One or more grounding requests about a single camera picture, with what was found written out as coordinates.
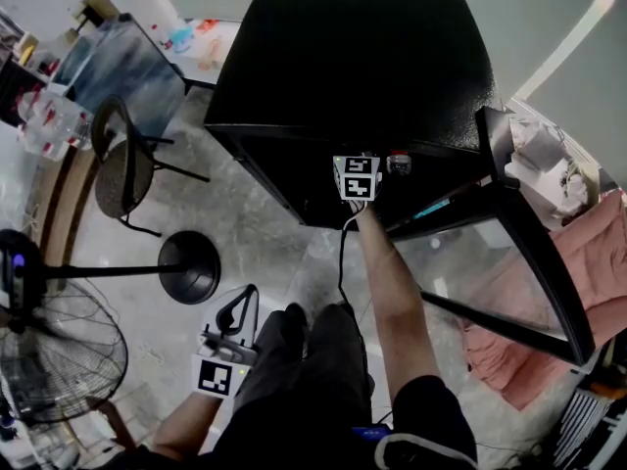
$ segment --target round black base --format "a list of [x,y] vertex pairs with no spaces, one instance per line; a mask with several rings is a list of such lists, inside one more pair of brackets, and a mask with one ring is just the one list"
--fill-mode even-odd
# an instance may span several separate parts
[[220,276],[219,255],[212,241],[196,231],[174,233],[159,251],[159,265],[180,263],[188,266],[186,271],[159,274],[166,292],[185,305],[208,300]]

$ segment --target electric fan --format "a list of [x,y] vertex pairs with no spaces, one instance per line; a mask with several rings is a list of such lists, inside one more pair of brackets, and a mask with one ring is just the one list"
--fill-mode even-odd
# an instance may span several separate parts
[[216,290],[219,257],[207,237],[184,231],[164,243],[156,266],[51,267],[24,234],[0,231],[0,386],[14,417],[34,424],[80,416],[114,394],[128,365],[120,328],[97,299],[66,280],[48,291],[46,281],[148,273],[194,305]]

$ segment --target bottle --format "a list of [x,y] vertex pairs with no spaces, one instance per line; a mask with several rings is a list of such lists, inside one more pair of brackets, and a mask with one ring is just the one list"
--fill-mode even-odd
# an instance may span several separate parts
[[69,146],[91,148],[89,129],[93,116],[74,101],[40,90],[27,92],[18,103],[24,120],[20,136],[27,151],[53,161],[61,160]]
[[172,41],[170,40],[168,34],[165,33],[164,31],[161,31],[156,24],[153,24],[150,27],[157,34],[157,36],[158,36],[158,40],[157,41],[159,42],[159,44],[164,49],[166,49],[166,50],[169,49],[172,46]]

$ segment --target chair leg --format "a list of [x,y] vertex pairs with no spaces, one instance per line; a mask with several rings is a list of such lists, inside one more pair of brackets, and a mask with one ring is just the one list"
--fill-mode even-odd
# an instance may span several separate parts
[[163,143],[165,145],[173,145],[173,139],[166,139],[165,137],[152,137],[152,136],[141,136],[144,141],[150,141],[151,143]]
[[158,239],[161,238],[161,233],[157,233],[156,231],[149,230],[147,228],[140,228],[139,226],[133,226],[132,224],[128,222],[128,219],[129,219],[129,215],[126,217],[126,219],[119,218],[118,221],[130,230],[141,231],[143,233],[148,233],[149,235],[153,235],[154,237],[157,237]]
[[186,175],[188,177],[193,177],[194,179],[198,179],[199,181],[203,181],[205,183],[209,183],[209,177],[201,176],[200,174],[195,174],[194,172],[190,172],[189,170],[184,170],[180,167],[175,167],[174,165],[164,164],[163,162],[154,161],[155,168],[166,168],[167,170],[171,170],[172,172],[178,172],[179,174]]

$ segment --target pink blanket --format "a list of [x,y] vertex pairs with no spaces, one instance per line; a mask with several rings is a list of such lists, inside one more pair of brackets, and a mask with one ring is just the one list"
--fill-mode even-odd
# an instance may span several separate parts
[[[583,303],[597,347],[627,328],[627,216],[620,192],[551,234]],[[548,300],[519,254],[503,259],[473,300],[489,309],[559,329]],[[476,374],[517,409],[524,408],[570,365],[462,322],[466,359]]]

